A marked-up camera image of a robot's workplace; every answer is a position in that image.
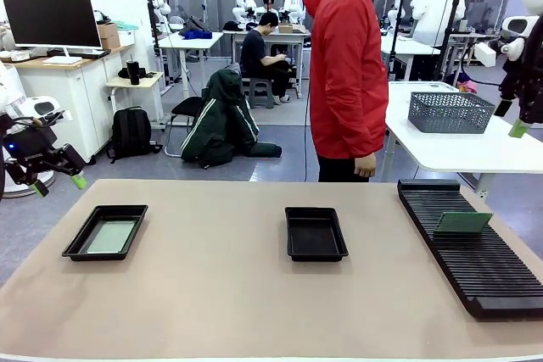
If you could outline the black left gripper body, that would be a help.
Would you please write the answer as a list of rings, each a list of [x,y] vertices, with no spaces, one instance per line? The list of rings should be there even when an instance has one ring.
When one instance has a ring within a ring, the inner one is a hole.
[[[50,127],[25,127],[3,137],[3,146],[17,164],[28,168],[47,159],[55,159],[53,144],[57,137]]]

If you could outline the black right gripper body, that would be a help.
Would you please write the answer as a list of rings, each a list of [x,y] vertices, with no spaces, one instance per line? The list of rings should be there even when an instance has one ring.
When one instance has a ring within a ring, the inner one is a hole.
[[[528,41],[521,57],[507,62],[520,108],[519,117],[542,121],[542,40]]]

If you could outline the person's right hand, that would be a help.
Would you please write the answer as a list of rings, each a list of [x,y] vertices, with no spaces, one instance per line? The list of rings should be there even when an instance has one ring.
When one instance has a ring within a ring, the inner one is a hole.
[[[374,153],[370,153],[365,157],[355,158],[355,175],[363,178],[371,178],[375,176],[376,168],[377,159]]]

